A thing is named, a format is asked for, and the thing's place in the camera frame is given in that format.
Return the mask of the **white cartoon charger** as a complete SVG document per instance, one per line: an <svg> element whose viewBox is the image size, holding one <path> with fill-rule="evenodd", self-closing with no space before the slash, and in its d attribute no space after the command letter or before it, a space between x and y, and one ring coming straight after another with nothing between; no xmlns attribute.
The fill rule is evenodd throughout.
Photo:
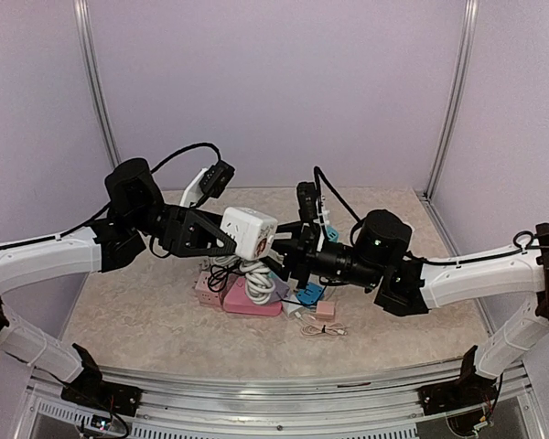
<svg viewBox="0 0 549 439"><path fill-rule="evenodd" d="M276 218L242 207L226 208L221 220L221 230L236 243L234 254L245 261L257 261L268 255L277 226Z"/></svg>

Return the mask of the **pink cube socket adapter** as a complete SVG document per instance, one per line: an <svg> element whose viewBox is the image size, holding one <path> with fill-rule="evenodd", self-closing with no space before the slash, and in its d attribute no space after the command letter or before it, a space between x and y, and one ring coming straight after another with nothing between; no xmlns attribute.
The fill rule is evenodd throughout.
<svg viewBox="0 0 549 439"><path fill-rule="evenodd" d="M225 290L214 292L209 288L209 272L202 272L195 284L194 291L201 305L222 306Z"/></svg>

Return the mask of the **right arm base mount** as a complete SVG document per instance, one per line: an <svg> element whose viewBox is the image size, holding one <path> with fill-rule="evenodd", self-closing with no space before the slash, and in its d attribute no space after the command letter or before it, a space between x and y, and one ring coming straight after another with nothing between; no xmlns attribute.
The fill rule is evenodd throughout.
<svg viewBox="0 0 549 439"><path fill-rule="evenodd" d="M417 393L425 416L452 412L495 399L497 387L458 385L454 380L421 387Z"/></svg>

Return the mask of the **small pink charger plug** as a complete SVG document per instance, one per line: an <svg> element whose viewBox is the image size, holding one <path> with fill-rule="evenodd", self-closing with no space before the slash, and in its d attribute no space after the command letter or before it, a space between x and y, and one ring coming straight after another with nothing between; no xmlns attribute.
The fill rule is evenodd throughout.
<svg viewBox="0 0 549 439"><path fill-rule="evenodd" d="M336 316L336 306L330 301L320 301L317 303L315 318L319 321L333 321Z"/></svg>

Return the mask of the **pink triangular power socket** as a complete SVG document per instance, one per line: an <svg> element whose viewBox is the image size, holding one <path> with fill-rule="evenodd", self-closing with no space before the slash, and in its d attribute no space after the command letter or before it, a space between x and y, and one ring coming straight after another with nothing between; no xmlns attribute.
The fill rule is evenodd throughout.
<svg viewBox="0 0 549 439"><path fill-rule="evenodd" d="M225 295L222 309L226 313L245 316L275 317L282 313L280 303L270 305L256 305L253 303L245 293L245 280L243 278L238 278Z"/></svg>

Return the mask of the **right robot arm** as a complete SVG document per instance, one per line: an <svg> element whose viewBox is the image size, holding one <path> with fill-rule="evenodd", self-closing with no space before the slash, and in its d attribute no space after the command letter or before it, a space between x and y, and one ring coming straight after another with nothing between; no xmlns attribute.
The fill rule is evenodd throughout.
<svg viewBox="0 0 549 439"><path fill-rule="evenodd" d="M428 260L409 250L412 228L386 209L370 211L354 227L353 243L329 241L317 225L278 227L269 240L282 256L269 267L303 286L312 275L375 292L374 302L399 317L499 294L523 293L521 308L483 344L464 356L450 399L468 406L514 360L549 334L549 223L518 233L507 248L461 258Z"/></svg>

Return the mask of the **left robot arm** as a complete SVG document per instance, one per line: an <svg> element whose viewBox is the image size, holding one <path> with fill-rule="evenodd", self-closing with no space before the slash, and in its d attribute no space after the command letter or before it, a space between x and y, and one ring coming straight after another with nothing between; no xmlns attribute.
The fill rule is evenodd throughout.
<svg viewBox="0 0 549 439"><path fill-rule="evenodd" d="M164 201L154 180L157 166L142 158L118 165L104 179L109 200L81 225L26 241L0 243L0 352L42 369L92 407L110 388L86 348L62 344L8 308L2 297L20 287L79 273L108 273L159 246L167 257L231 255L235 241L220 228L221 216L202 210L234 176L222 158L202 169L178 205Z"/></svg>

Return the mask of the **blue square plug adapter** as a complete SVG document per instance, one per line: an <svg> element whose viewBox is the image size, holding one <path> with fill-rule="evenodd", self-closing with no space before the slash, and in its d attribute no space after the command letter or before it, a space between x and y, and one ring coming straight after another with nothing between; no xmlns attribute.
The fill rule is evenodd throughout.
<svg viewBox="0 0 549 439"><path fill-rule="evenodd" d="M305 288L296 292L296 299L303 306L312 306L324 296L324 293L324 286L309 282Z"/></svg>

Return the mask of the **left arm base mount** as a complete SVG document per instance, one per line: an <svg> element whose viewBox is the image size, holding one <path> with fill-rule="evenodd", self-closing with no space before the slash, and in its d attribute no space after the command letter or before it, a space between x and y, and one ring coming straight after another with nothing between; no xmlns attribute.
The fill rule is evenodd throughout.
<svg viewBox="0 0 549 439"><path fill-rule="evenodd" d="M66 387L60 398L82 407L134 417L143 391L135 386L103 381L94 392L77 391Z"/></svg>

